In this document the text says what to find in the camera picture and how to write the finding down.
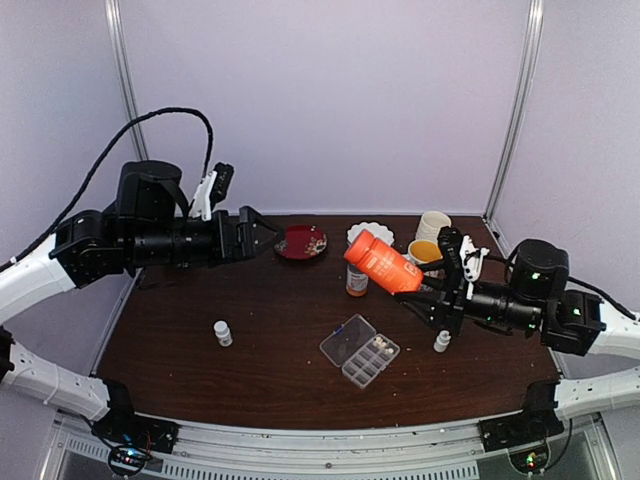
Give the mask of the clear plastic pill organizer box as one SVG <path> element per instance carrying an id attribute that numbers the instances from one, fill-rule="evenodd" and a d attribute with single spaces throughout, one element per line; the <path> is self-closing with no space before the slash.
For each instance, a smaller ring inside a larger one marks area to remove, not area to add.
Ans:
<path id="1" fill-rule="evenodd" d="M 360 314 L 334 330 L 319 349 L 360 389 L 368 387 L 401 352 L 394 341 L 379 333 Z"/>

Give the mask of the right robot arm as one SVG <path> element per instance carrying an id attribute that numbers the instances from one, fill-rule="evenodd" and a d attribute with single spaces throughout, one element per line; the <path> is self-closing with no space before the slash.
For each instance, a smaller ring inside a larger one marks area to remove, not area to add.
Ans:
<path id="1" fill-rule="evenodd" d="M 421 266 L 441 269 L 441 280 L 427 277 L 424 290 L 401 292 L 395 299 L 435 330 L 458 334 L 464 319 L 510 336 L 538 335 L 549 349 L 576 356 L 639 357 L 639 315 L 606 292 L 569 274 L 566 251 L 538 239 L 521 241 L 504 266 L 501 284 L 480 278 L 486 248 L 470 236 L 444 227 L 438 236 L 442 259 Z M 580 415 L 622 409 L 639 403 L 639 370 L 629 368 L 582 380 L 536 382 L 528 386 L 521 410 L 508 416 L 519 440 L 535 440 L 550 424 Z"/>

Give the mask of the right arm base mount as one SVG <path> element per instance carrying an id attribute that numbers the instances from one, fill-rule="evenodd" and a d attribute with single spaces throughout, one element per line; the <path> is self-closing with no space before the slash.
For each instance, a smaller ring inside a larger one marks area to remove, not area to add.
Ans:
<path id="1" fill-rule="evenodd" d="M 565 430 L 553 412 L 520 412 L 482 420 L 478 426 L 485 452 L 540 442 Z"/>

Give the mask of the orange pill bottle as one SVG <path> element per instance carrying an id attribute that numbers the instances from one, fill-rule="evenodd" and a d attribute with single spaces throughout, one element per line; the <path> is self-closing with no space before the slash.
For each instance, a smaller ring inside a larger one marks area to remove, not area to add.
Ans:
<path id="1" fill-rule="evenodd" d="M 391 295 L 417 292 L 424 279 L 416 265 L 369 230 L 355 238 L 344 259 Z"/>

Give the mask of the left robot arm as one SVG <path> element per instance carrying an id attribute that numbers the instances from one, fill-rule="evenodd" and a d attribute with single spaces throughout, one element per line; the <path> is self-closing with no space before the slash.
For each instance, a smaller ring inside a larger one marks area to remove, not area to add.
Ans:
<path id="1" fill-rule="evenodd" d="M 216 267 L 254 259 L 285 237 L 283 228 L 250 206 L 232 217 L 215 204 L 234 174 L 218 163 L 193 199 L 180 188 L 181 170 L 164 161 L 128 162 L 115 201 L 84 210 L 54 227 L 1 273 L 1 319 L 106 276 L 149 266 Z M 82 416 L 123 444 L 144 433 L 127 388 L 47 361 L 1 332 L 1 385 Z"/>

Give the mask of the small white bottle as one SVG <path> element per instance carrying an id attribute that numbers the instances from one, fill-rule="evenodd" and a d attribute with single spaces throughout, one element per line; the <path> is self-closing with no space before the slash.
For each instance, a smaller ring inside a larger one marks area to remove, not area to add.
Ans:
<path id="1" fill-rule="evenodd" d="M 442 330 L 439 332 L 437 337 L 435 338 L 433 349 L 437 353 L 444 353 L 449 347 L 451 341 L 451 334 L 447 330 Z"/>
<path id="2" fill-rule="evenodd" d="M 233 343 L 231 330 L 226 321 L 218 320 L 213 324 L 212 328 L 215 337 L 222 347 L 229 347 Z"/>

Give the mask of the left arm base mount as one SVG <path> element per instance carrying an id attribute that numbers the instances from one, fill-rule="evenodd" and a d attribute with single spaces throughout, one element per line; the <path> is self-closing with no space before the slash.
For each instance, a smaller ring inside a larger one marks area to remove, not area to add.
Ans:
<path id="1" fill-rule="evenodd" d="M 178 438 L 179 425 L 137 414 L 110 412 L 92 423 L 92 431 L 99 438 L 112 443 L 171 454 Z"/>

